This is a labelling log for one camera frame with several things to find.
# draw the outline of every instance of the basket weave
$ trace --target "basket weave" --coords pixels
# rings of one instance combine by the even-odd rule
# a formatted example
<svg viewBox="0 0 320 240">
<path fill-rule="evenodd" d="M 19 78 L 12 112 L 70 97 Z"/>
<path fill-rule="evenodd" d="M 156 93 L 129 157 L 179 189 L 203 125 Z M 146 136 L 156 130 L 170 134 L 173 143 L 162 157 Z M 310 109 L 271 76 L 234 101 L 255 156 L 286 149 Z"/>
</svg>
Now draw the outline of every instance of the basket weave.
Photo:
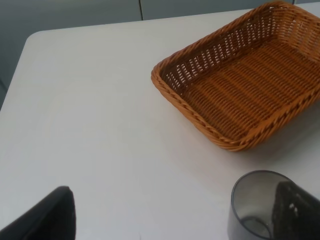
<svg viewBox="0 0 320 240">
<path fill-rule="evenodd" d="M 164 59 L 151 79 L 213 143 L 251 148 L 320 96 L 320 19 L 266 3 Z"/>
</svg>

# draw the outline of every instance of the basket rim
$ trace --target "basket rim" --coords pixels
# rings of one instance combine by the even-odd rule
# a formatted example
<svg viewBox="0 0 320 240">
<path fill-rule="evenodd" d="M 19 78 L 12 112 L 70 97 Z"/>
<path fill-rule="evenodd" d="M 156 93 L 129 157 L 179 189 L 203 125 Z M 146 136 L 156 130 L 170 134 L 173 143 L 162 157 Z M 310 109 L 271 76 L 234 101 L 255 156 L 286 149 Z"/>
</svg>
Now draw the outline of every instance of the basket rim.
<svg viewBox="0 0 320 240">
<path fill-rule="evenodd" d="M 266 8 L 281 8 L 291 9 L 298 14 L 307 14 L 311 20 L 320 21 L 320 18 L 307 12 L 306 10 L 283 1 L 267 2 L 257 8 L 250 10 L 229 24 L 221 27 L 215 32 L 201 38 L 200 40 L 188 45 L 187 47 L 173 53 L 171 56 L 159 62 L 151 72 L 151 80 L 160 93 L 171 102 L 187 119 L 189 119 L 203 134 L 205 134 L 212 142 L 222 148 L 230 151 L 240 151 L 253 147 L 258 142 L 261 142 L 262 135 L 271 135 L 273 132 L 282 127 L 285 123 L 291 120 L 298 113 L 302 112 L 306 107 L 312 104 L 320 95 L 320 85 L 312 90 L 305 92 L 289 105 L 275 111 L 268 119 L 261 121 L 257 127 L 252 128 L 241 139 L 230 139 L 223 136 L 214 126 L 210 125 L 205 119 L 198 114 L 185 100 L 183 100 L 174 90 L 172 90 L 165 81 L 161 78 L 161 72 L 170 64 L 177 63 L 185 54 L 190 53 L 193 49 L 206 45 L 212 38 L 219 36 L 225 32 L 234 29 L 236 26 L 244 23 L 247 19 L 258 14 Z"/>
</svg>

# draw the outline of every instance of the gray wall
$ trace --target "gray wall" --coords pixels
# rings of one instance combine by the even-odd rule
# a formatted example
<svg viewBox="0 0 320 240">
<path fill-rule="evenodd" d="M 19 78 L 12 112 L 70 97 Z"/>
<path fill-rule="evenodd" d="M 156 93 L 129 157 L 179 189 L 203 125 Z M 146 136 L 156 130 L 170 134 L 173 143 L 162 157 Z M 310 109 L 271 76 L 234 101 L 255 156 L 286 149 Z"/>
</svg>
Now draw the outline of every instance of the gray wall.
<svg viewBox="0 0 320 240">
<path fill-rule="evenodd" d="M 141 0 L 141 6 L 143 19 L 150 20 L 253 9 L 266 2 L 270 0 Z"/>
<path fill-rule="evenodd" d="M 0 79 L 8 88 L 35 32 L 139 20 L 139 0 L 0 0 Z"/>
</svg>

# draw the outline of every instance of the table surface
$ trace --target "table surface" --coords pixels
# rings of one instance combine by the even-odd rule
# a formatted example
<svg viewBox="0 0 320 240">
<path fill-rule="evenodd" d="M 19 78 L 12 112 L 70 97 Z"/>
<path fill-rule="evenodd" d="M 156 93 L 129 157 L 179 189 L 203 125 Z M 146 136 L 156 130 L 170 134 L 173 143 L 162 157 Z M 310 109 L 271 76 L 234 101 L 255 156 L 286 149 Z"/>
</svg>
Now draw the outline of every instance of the table surface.
<svg viewBox="0 0 320 240">
<path fill-rule="evenodd" d="M 320 3 L 301 4 L 320 17 Z M 70 186 L 78 240 L 226 240 L 243 174 L 282 173 L 320 197 L 320 105 L 228 152 L 154 87 L 154 65 L 247 10 L 42 31 L 0 112 L 0 229 Z"/>
</svg>

